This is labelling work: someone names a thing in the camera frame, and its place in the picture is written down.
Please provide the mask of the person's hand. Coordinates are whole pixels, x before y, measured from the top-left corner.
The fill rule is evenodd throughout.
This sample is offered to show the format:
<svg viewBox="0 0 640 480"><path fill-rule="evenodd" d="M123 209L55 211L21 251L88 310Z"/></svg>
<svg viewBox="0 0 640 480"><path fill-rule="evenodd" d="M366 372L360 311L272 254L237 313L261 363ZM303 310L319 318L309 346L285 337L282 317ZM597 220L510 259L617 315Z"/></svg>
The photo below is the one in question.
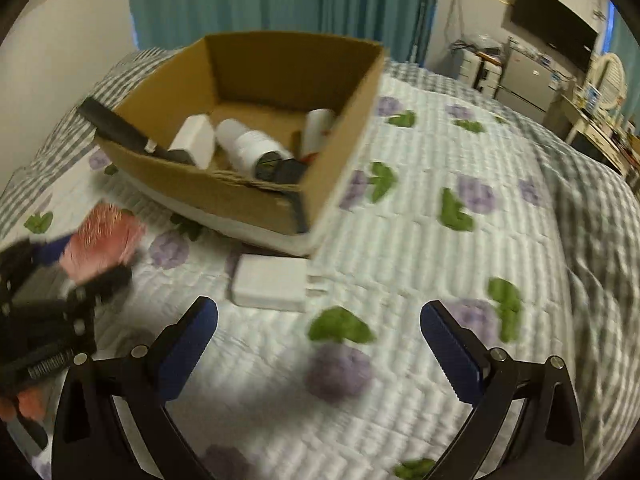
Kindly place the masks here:
<svg viewBox="0 0 640 480"><path fill-rule="evenodd" d="M4 422L9 422L18 414L27 419L42 422L46 414L46 406L43 402L43 392L39 387L30 387L13 398L0 398L0 417Z"/></svg>

